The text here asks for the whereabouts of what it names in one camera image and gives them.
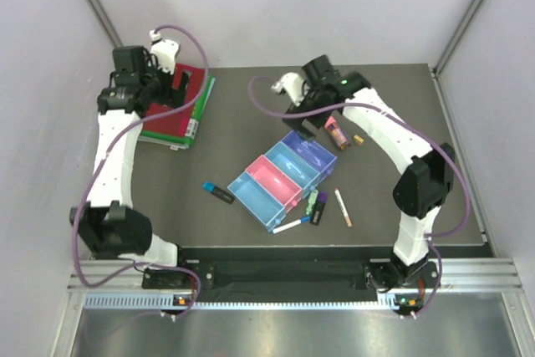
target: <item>pink compartment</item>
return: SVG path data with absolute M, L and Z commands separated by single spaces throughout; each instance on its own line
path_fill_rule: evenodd
M 303 189 L 282 173 L 264 155 L 260 155 L 245 171 L 277 198 L 284 205 L 286 211 L 297 206 L 303 197 Z

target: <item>blue compartment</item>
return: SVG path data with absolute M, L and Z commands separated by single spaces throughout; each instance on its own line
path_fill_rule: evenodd
M 282 142 L 275 144 L 265 156 L 303 188 L 303 198 L 319 184 L 319 172 Z
M 286 217 L 284 205 L 277 201 L 247 172 L 243 172 L 233 181 L 228 190 L 268 231 L 272 231 Z
M 333 172 L 336 166 L 336 156 L 316 141 L 308 142 L 299 137 L 295 131 L 291 131 L 283 138 L 282 142 L 319 171 L 319 181 L 324 180 Z

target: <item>pink cap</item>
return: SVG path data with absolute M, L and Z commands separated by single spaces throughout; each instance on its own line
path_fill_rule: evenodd
M 332 125 L 332 124 L 336 125 L 336 119 L 333 116 L 330 116 L 327 119 L 327 123 L 325 123 L 325 128 L 327 128 L 328 125 Z

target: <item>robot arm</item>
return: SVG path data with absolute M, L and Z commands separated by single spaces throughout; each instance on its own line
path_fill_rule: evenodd
M 425 237 L 431 233 L 441 205 L 451 190 L 451 168 L 426 141 L 386 116 L 400 120 L 359 73 L 342 76 L 325 55 L 303 66 L 303 72 L 306 79 L 288 73 L 272 87 L 277 94 L 288 94 L 292 100 L 287 113 L 308 112 L 345 102 L 348 106 L 339 110 L 340 113 L 361 127 L 386 152 L 401 174 L 393 191 L 401 216 L 391 265 L 398 283 L 414 280 L 427 263 L 429 249 Z M 372 105 L 383 112 L 351 105 L 354 103 Z M 312 140 L 330 114 L 323 112 L 306 119 L 283 121 L 303 138 Z M 441 147 L 451 159 L 454 158 L 451 146 L 445 143 Z
M 150 51 L 141 46 L 115 48 L 115 86 L 105 88 L 98 97 L 99 144 L 94 160 L 96 170 L 106 163 L 89 193 L 79 224 L 79 235 L 94 254 L 133 259 L 175 267 L 177 245 L 165 242 L 152 232 L 148 217 L 133 209 L 130 193 L 135 145 L 142 129 L 128 130 L 108 154 L 115 137 L 145 116 L 153 102 L 171 107 L 184 103 L 187 75 L 181 89 L 171 87 L 179 44 L 150 33 Z M 73 223 L 76 208 L 71 209 Z

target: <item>black marker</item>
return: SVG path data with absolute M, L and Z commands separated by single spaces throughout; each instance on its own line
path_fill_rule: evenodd
M 222 190 L 218 186 L 216 186 L 213 183 L 210 183 L 207 181 L 204 183 L 204 186 L 202 186 L 206 191 L 208 191 L 210 194 L 216 196 L 220 200 L 223 200 L 227 204 L 232 204 L 234 202 L 234 196 L 229 194 L 228 192 Z
M 320 191 L 318 194 L 318 199 L 314 204 L 312 210 L 312 217 L 310 218 L 310 223 L 314 226 L 319 224 L 322 214 L 324 213 L 325 204 L 327 203 L 327 198 L 329 195 L 325 191 Z

